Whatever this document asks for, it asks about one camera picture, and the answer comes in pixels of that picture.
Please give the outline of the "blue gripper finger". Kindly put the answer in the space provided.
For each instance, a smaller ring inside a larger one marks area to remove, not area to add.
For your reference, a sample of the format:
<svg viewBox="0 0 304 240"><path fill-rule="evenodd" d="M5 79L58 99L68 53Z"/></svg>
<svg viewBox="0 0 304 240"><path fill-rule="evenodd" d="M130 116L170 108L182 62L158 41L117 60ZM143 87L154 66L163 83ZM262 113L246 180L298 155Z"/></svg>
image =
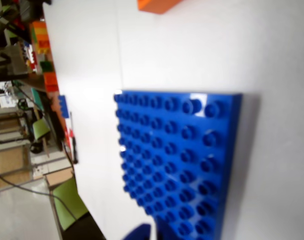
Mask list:
<svg viewBox="0 0 304 240"><path fill-rule="evenodd" d="M149 240L151 233L151 225L143 223L131 230L123 240Z"/></svg>
<svg viewBox="0 0 304 240"><path fill-rule="evenodd" d="M177 235L167 222L157 221L156 222L156 239L157 240L177 240Z"/></svg>

